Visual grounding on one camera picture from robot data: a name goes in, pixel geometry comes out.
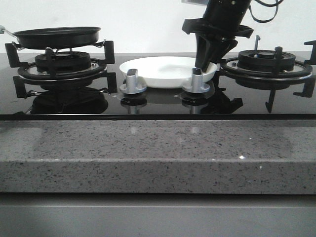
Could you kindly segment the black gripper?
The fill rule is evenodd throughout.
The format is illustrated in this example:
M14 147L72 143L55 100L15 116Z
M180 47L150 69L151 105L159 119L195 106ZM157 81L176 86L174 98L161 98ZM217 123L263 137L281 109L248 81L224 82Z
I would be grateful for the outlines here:
M241 24L249 6L249 0L210 0L202 18L184 21L182 30L196 34L196 68L206 71L210 63L219 63L237 46L234 37L250 38L253 29Z

